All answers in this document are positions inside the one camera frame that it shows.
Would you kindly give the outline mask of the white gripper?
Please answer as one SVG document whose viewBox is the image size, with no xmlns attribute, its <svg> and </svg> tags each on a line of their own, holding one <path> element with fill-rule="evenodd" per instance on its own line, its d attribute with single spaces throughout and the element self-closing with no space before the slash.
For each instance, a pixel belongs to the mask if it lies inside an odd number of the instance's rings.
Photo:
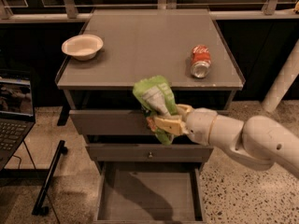
<svg viewBox="0 0 299 224">
<path fill-rule="evenodd" d="M 190 105 L 176 104 L 179 115 L 171 117 L 155 116 L 155 125 L 175 136 L 187 133 L 188 138 L 199 145 L 208 146 L 209 134 L 218 113 L 207 108 L 193 109 Z"/>
</svg>

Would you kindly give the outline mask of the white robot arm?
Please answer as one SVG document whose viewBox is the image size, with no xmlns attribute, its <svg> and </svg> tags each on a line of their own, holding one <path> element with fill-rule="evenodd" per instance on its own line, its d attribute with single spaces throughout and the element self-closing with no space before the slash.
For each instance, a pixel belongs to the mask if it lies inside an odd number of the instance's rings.
<svg viewBox="0 0 299 224">
<path fill-rule="evenodd" d="M 156 125 L 192 142 L 221 149 L 232 160 L 254 170 L 267 170 L 275 163 L 299 176 L 299 137 L 265 116 L 246 121 L 223 116 L 206 108 L 176 105 L 176 119 L 166 108 L 166 98 L 158 96 Z"/>
</svg>

